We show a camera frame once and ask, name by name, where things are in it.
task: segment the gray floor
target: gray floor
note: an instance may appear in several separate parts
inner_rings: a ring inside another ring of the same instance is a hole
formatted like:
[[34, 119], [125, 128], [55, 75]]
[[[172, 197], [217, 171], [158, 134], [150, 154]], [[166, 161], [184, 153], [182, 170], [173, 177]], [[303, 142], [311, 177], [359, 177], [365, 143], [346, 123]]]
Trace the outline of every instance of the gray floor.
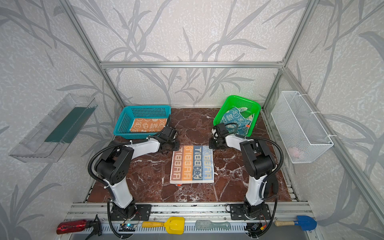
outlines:
[[[74, 234], [71, 240], [84, 240], [86, 234]], [[242, 233], [185, 233], [182, 235], [172, 234], [134, 234], [129, 240], [249, 240], [246, 234]], [[276, 227], [272, 225], [266, 234], [259, 239], [279, 239], [279, 240], [308, 240], [306, 232], [299, 226]], [[113, 234], [103, 234], [99, 237], [93, 236], [90, 240], [118, 240]]]

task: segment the folded orange towel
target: folded orange towel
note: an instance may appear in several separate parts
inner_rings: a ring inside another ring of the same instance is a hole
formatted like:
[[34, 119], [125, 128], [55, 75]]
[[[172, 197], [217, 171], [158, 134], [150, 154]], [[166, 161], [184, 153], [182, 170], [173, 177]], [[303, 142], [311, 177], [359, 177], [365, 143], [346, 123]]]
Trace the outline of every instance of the folded orange towel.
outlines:
[[166, 125], [166, 118], [135, 118], [131, 132], [160, 132]]

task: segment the marble surface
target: marble surface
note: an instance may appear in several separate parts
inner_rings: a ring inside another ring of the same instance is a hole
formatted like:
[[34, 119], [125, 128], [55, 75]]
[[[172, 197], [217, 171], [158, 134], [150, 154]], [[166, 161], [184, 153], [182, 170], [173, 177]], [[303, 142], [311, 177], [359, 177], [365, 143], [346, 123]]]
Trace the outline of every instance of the marble surface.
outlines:
[[[172, 108], [171, 126], [179, 133], [180, 145], [208, 145], [217, 108]], [[269, 138], [259, 115], [252, 136]], [[212, 184], [170, 184], [172, 152], [135, 158], [127, 174], [129, 190], [136, 202], [241, 202], [248, 189], [241, 152], [230, 148], [214, 151], [215, 182]], [[279, 201], [291, 201], [284, 177], [279, 171]], [[109, 197], [103, 185], [95, 183], [88, 202], [105, 202]]]

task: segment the green brush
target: green brush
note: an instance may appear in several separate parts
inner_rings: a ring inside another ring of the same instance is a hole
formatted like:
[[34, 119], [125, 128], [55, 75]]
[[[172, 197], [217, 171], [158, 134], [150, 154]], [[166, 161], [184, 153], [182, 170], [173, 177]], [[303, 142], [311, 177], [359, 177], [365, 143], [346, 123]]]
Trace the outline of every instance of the green brush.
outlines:
[[202, 229], [202, 230], [209, 230], [214, 227], [230, 230], [231, 224], [229, 222], [211, 222], [208, 220], [197, 220], [195, 227], [196, 229]]

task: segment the blue shovel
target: blue shovel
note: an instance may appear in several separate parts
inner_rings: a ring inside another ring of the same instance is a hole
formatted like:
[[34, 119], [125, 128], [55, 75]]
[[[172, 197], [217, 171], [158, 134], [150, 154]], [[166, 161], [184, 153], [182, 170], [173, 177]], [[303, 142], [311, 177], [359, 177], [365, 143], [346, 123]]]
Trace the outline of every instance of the blue shovel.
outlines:
[[315, 219], [308, 216], [297, 216], [297, 221], [275, 221], [276, 227], [299, 225], [303, 231], [310, 231], [316, 228]]

